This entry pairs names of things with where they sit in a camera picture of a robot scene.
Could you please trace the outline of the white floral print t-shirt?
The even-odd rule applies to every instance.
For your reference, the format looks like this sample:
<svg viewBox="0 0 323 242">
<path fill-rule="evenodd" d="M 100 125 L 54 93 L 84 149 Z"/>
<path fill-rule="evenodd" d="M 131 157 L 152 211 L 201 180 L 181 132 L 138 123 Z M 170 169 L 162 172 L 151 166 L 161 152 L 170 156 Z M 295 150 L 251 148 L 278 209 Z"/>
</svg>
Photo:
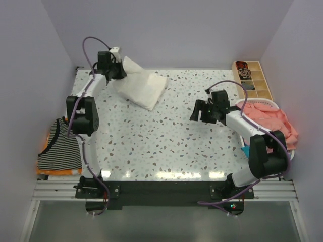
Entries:
<svg viewBox="0 0 323 242">
<path fill-rule="evenodd" d="M 116 92 L 138 106 L 152 111 L 165 91 L 168 78 L 142 68 L 127 56 L 124 57 L 123 68 L 127 76 L 113 81 Z"/>
</svg>

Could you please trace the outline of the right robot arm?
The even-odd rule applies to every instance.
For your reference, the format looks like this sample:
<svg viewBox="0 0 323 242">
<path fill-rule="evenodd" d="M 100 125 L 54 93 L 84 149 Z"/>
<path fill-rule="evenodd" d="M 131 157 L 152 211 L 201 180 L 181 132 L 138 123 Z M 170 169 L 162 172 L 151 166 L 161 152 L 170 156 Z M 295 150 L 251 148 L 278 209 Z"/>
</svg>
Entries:
<svg viewBox="0 0 323 242">
<path fill-rule="evenodd" d="M 243 189 L 261 179 L 276 178 L 289 170 L 291 158 L 285 136 L 281 131 L 271 131 L 248 118 L 241 107 L 232 106 L 226 91 L 209 92 L 207 100 L 197 99 L 190 117 L 191 121 L 223 125 L 236 131 L 249 145 L 246 168 L 227 175 L 220 189 L 224 197 L 236 198 Z"/>
</svg>

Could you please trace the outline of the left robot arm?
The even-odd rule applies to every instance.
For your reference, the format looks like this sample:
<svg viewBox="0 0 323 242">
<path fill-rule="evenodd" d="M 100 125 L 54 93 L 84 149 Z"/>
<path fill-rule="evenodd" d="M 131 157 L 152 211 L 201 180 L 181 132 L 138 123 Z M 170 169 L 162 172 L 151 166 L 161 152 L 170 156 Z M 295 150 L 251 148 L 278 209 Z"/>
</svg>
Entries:
<svg viewBox="0 0 323 242">
<path fill-rule="evenodd" d="M 100 178 L 101 170 L 97 161 L 95 138 L 99 128 L 99 115 L 95 99 L 110 80 L 120 80 L 127 76 L 120 56 L 120 48 L 113 47 L 97 54 L 96 68 L 89 74 L 88 81 L 75 95 L 66 99 L 68 134 L 78 141 L 82 178 L 90 179 L 87 192 L 99 198 L 107 189 Z"/>
</svg>

